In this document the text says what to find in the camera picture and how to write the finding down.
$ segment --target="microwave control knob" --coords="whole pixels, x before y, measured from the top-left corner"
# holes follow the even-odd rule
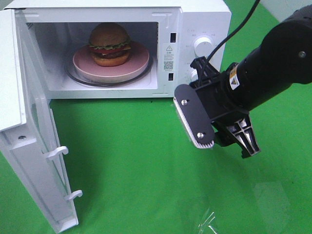
[[[213,42],[208,37],[198,38],[194,42],[195,54],[198,57],[202,57],[202,56],[206,56],[207,57],[211,53],[211,51],[213,49],[214,49]]]
[[[195,80],[197,80],[197,79],[198,79],[197,70],[194,69],[194,70],[192,70],[192,72],[191,72],[191,82],[193,82],[193,81],[195,81]]]

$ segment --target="qr code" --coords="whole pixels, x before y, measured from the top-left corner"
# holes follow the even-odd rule
[[[173,70],[174,62],[172,61],[165,61],[164,62],[164,70]]]

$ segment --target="burger patty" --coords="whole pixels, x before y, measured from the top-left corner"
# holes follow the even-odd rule
[[[110,53],[110,54],[107,54],[107,55],[103,55],[103,54],[100,54],[100,53],[94,53],[94,54],[97,57],[101,58],[101,59],[114,59],[114,58],[123,56],[124,54],[127,53],[127,51],[128,50],[122,50],[122,51],[118,51],[118,52],[115,52],[115,53]]]

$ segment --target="tomato slice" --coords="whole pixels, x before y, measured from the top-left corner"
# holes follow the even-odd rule
[[[119,52],[119,51],[123,50],[125,47],[126,47],[126,45],[124,45],[118,49],[112,49],[112,50],[96,50],[93,47],[89,47],[89,50],[93,53],[98,53],[98,54],[111,54],[111,53]]]

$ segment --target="warning sticker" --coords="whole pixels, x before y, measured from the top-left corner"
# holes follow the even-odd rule
[[[231,70],[230,72],[230,86],[232,90],[236,89],[239,86],[239,80],[237,77],[236,70],[237,70],[237,66],[233,68],[233,70]]]
[[[175,46],[173,44],[163,44],[163,71],[174,71],[175,65]]]

